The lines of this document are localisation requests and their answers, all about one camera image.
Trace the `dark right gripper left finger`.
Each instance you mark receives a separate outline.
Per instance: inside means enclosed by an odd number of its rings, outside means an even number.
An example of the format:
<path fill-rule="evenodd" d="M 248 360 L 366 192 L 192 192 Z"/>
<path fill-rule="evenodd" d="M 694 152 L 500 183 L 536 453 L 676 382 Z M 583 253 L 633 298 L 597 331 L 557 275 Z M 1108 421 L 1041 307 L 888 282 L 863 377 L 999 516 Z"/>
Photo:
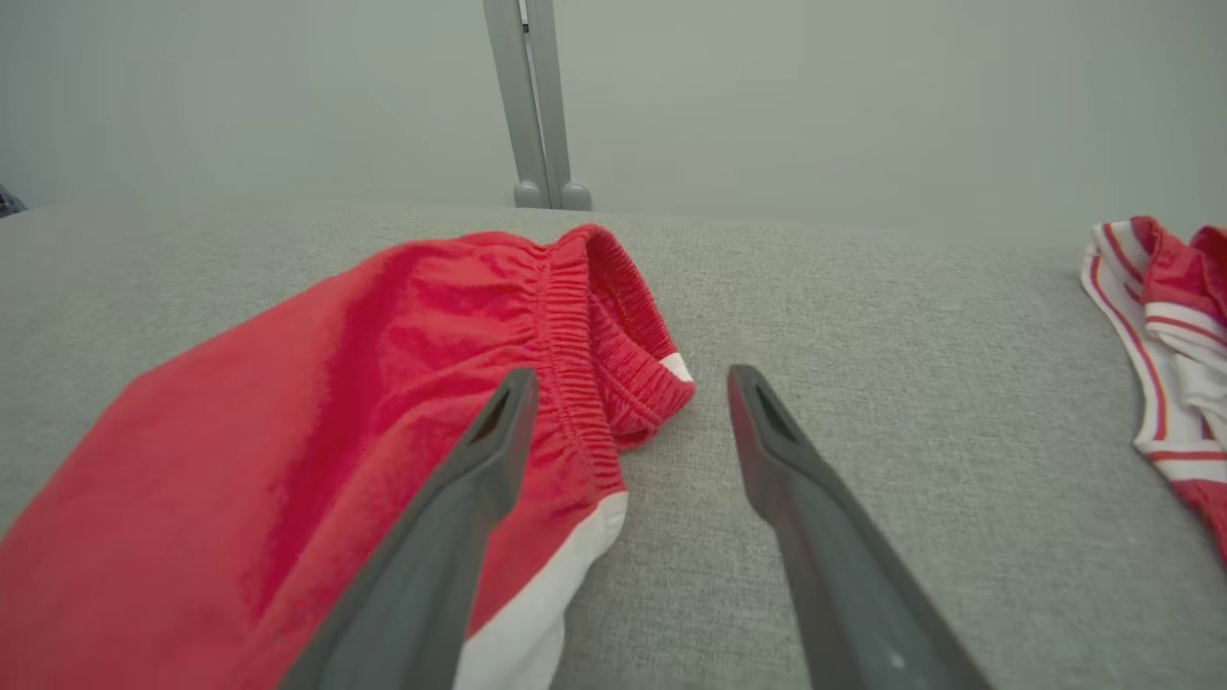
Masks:
<path fill-rule="evenodd" d="M 519 498 L 537 400 L 530 368 L 499 382 L 281 688 L 452 689 L 488 537 Z"/>

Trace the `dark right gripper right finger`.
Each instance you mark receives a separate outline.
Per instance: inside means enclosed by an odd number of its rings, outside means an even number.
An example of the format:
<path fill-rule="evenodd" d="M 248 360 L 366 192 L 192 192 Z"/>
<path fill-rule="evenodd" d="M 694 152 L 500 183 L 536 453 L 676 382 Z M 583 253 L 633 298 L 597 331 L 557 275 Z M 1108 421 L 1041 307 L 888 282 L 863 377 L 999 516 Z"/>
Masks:
<path fill-rule="evenodd" d="M 745 494 L 775 533 L 815 689 L 987 689 L 989 681 L 764 374 L 728 370 Z"/>

